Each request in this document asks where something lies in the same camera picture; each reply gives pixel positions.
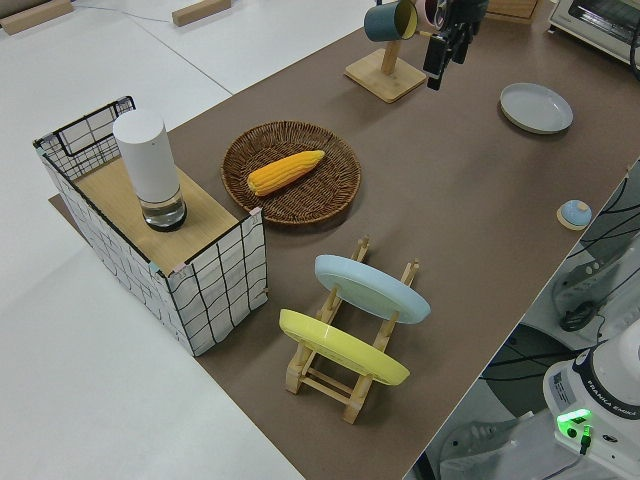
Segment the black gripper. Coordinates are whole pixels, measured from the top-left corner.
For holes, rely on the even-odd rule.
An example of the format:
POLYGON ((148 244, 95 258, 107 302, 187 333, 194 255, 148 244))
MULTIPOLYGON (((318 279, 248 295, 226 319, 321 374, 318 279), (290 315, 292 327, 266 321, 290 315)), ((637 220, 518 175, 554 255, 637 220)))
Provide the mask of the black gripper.
MULTIPOLYGON (((445 3, 444 24, 440 29, 443 36, 453 37, 451 60, 463 64, 471 38, 478 34, 488 0, 450 0, 445 3)), ((446 39, 440 35, 430 37, 423 70, 427 74, 427 86, 435 91, 440 89, 447 54, 446 39)))

